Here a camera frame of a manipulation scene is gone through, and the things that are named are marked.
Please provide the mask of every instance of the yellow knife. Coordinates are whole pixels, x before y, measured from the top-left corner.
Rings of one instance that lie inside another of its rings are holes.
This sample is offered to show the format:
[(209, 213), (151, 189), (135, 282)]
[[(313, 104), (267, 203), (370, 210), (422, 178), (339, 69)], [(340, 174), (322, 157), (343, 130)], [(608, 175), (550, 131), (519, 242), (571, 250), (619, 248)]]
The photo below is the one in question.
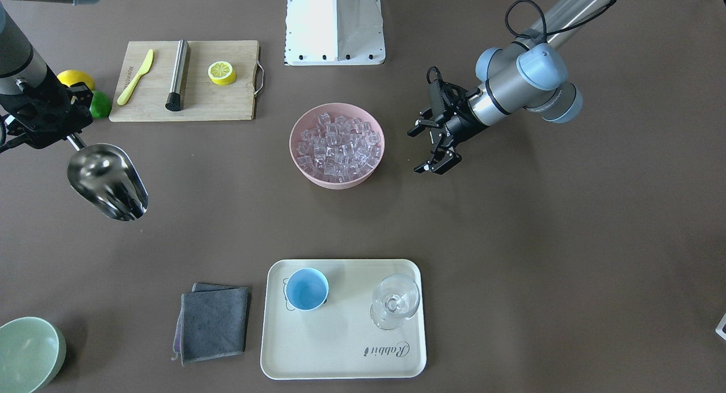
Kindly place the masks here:
[(132, 94), (134, 93), (134, 88), (136, 88), (136, 85), (138, 84), (138, 80), (141, 79), (141, 76), (148, 73), (151, 69), (151, 63), (154, 61), (154, 50), (150, 49), (149, 52), (146, 54), (146, 58), (143, 59), (143, 63), (140, 68), (138, 68), (137, 74), (134, 75), (134, 78), (132, 79), (132, 82), (129, 83), (127, 88), (124, 89), (124, 91), (119, 95), (119, 99), (116, 100), (116, 104), (123, 105), (129, 101), (129, 98), (132, 97)]

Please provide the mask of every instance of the whole yellow lemon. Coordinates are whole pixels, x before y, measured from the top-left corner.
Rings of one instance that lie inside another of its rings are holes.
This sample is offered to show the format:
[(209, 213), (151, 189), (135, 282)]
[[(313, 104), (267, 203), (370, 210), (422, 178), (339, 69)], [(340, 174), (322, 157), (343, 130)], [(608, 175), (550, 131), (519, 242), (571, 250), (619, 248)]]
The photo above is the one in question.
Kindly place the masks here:
[(93, 78), (80, 70), (65, 70), (62, 73), (58, 74), (57, 77), (58, 81), (60, 81), (60, 83), (65, 86), (72, 86), (75, 83), (80, 83), (81, 81), (83, 81), (84, 83), (86, 83), (88, 89), (96, 88), (96, 83), (94, 83)]

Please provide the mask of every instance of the lime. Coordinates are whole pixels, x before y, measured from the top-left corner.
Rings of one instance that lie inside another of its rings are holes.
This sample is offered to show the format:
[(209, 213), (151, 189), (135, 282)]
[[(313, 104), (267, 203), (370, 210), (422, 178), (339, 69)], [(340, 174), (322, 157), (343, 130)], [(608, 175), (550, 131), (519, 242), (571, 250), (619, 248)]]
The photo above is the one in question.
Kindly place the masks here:
[(80, 70), (65, 70), (62, 73), (58, 74), (57, 77), (58, 81), (60, 81), (60, 83), (65, 86), (72, 86), (75, 83), (80, 83), (81, 81), (83, 81), (84, 83), (86, 83), (88, 89), (92, 90), (93, 88), (96, 88), (96, 83), (94, 83), (93, 78)]
[(232, 68), (231, 64), (226, 61), (213, 62), (212, 65), (209, 66), (207, 75), (209, 75), (209, 78), (213, 83), (220, 86), (230, 85), (237, 79), (234, 68)]
[(111, 100), (108, 96), (101, 91), (91, 91), (93, 93), (93, 100), (91, 101), (91, 115), (94, 119), (100, 117), (107, 117), (111, 113)]

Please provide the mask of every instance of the wooden cutting board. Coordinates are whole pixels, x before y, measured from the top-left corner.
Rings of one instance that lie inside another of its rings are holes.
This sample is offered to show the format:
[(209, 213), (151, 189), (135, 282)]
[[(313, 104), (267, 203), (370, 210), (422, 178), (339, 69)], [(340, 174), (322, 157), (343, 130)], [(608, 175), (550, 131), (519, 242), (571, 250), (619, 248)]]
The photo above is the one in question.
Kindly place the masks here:
[[(174, 72), (179, 41), (130, 41), (113, 95), (109, 119), (113, 122), (235, 121), (254, 119), (255, 75), (260, 44), (257, 41), (189, 41), (189, 64), (182, 83), (182, 110), (164, 107)], [(126, 105), (116, 104), (149, 49), (154, 50), (151, 70), (144, 75)], [(229, 62), (237, 80), (218, 86), (207, 69), (216, 61)]]

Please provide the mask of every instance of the pink bowl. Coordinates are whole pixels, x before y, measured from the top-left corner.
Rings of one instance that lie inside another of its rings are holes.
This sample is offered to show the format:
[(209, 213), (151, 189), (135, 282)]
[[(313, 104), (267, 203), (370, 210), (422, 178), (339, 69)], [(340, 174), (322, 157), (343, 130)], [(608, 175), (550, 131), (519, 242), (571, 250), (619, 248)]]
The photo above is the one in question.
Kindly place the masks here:
[(307, 174), (306, 171), (304, 171), (303, 168), (300, 168), (300, 165), (298, 165), (298, 144), (301, 142), (301, 140), (303, 140), (303, 138), (301, 137), (301, 133), (306, 129), (313, 129), (317, 122), (317, 116), (319, 116), (319, 114), (322, 114), (323, 112), (329, 113), (332, 119), (335, 119), (335, 117), (338, 116), (359, 117), (363, 121), (370, 122), (371, 130), (378, 132), (378, 134), (381, 136), (381, 143), (379, 143), (379, 145), (381, 146), (381, 158), (383, 158), (383, 153), (386, 149), (386, 139), (383, 137), (383, 129), (381, 129), (381, 125), (378, 124), (375, 118), (371, 114), (368, 114), (368, 112), (366, 112), (364, 109), (358, 108), (355, 105), (345, 103), (330, 103), (319, 105), (311, 109), (310, 111), (305, 112), (303, 116), (298, 119), (298, 122), (295, 122), (295, 126), (293, 126), (293, 131), (290, 132), (290, 156), (293, 157), (293, 163), (295, 163), (295, 166), (298, 167), (298, 170), (306, 178), (310, 179), (310, 181), (312, 181), (314, 184), (317, 184), (318, 186), (322, 186), (327, 189), (348, 189), (349, 187), (357, 186), (358, 184), (361, 184), (365, 179), (368, 179), (368, 176), (373, 173), (375, 168), (378, 168), (378, 164), (380, 164), (381, 161), (378, 161), (373, 169), (371, 169), (365, 175), (360, 176), (360, 178), (353, 179), (352, 181), (345, 181), (343, 183), (332, 183), (329, 181), (316, 179), (313, 176)]

